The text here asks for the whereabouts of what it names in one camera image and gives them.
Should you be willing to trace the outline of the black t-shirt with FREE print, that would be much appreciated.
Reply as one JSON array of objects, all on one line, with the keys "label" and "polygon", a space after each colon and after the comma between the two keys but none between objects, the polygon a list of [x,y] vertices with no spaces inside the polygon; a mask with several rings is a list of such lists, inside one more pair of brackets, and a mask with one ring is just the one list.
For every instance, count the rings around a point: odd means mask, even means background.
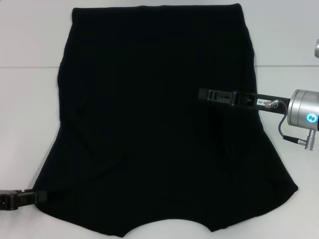
[{"label": "black t-shirt with FREE print", "polygon": [[57,83],[45,214],[118,237],[168,219],[216,231],[298,190],[256,111],[198,99],[257,91],[239,4],[75,8]]}]

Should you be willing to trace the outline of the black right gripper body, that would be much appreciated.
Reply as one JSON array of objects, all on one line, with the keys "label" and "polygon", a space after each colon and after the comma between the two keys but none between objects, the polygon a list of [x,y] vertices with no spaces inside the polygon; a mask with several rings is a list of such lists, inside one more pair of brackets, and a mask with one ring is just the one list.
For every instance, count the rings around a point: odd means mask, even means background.
[{"label": "black right gripper body", "polygon": [[275,108],[265,107],[266,102],[271,102],[274,100],[283,101],[287,107],[289,106],[290,98],[282,98],[282,97],[276,97],[276,96],[257,94],[255,96],[255,100],[254,100],[254,109],[256,109],[258,111],[265,111],[265,112],[271,112],[271,113],[284,115],[285,109],[284,109],[284,106],[282,104],[279,104]]}]

